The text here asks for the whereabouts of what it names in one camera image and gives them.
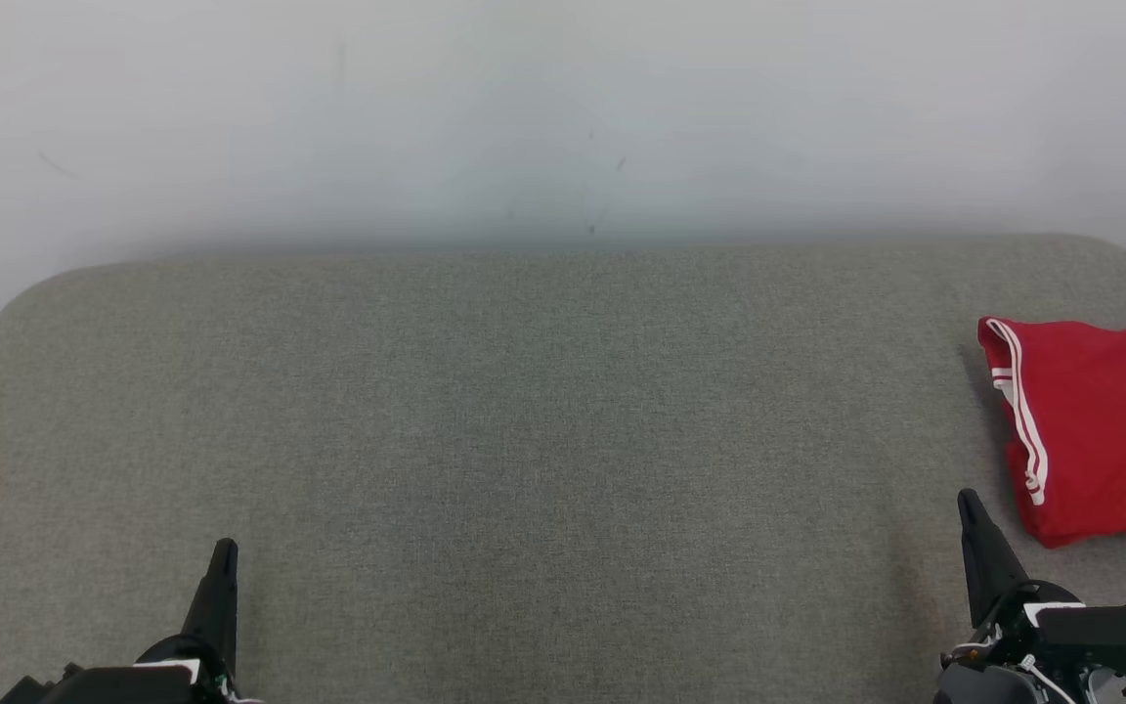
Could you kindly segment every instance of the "white wall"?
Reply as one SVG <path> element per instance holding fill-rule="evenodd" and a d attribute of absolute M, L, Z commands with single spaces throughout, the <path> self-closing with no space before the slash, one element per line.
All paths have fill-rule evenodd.
<path fill-rule="evenodd" d="M 752 228 L 1126 246 L 1126 0 L 0 0 L 0 308 L 238 240 Z"/>

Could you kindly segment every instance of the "white piping on red cloth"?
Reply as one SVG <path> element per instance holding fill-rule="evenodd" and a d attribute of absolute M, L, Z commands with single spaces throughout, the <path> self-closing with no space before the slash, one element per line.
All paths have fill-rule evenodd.
<path fill-rule="evenodd" d="M 1036 419 L 1033 418 L 1033 409 L 1028 406 L 1027 393 L 1024 391 L 1024 347 L 1019 344 L 1019 336 L 1002 321 L 989 318 L 984 321 L 990 330 L 997 333 L 1007 346 L 1011 348 L 1011 365 L 1007 367 L 993 367 L 993 389 L 1002 392 L 1006 402 L 1015 410 L 1015 431 L 1019 434 L 1019 440 L 1024 442 L 1024 447 L 1028 451 L 1028 465 L 1025 470 L 1028 493 L 1033 494 L 1034 507 L 1045 504 L 1045 485 L 1049 478 L 1049 457 L 1046 454 L 1045 445 L 1040 442 L 1040 433 L 1036 429 Z"/>

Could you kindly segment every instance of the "gray fabric surface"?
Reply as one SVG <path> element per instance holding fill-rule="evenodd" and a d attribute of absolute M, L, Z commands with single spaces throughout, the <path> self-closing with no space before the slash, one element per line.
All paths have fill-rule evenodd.
<path fill-rule="evenodd" d="M 0 695 L 126 663 L 241 543 L 248 694 L 928 701 L 955 493 L 1126 601 L 1126 537 L 1018 527 L 980 315 L 1126 327 L 1051 237 L 211 259 L 0 315 Z"/>

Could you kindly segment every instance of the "folded garment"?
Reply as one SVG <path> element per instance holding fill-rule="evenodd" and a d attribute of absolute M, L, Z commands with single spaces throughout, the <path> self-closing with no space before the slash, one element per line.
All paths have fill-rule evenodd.
<path fill-rule="evenodd" d="M 1046 547 L 1126 532 L 1126 330 L 986 317 L 1019 516 Z"/>

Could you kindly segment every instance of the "red cloth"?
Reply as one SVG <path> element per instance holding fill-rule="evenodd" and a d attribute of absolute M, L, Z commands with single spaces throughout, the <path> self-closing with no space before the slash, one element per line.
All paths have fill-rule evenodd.
<path fill-rule="evenodd" d="M 1046 547 L 1126 532 L 1126 330 L 986 317 L 980 344 L 1028 532 Z"/>

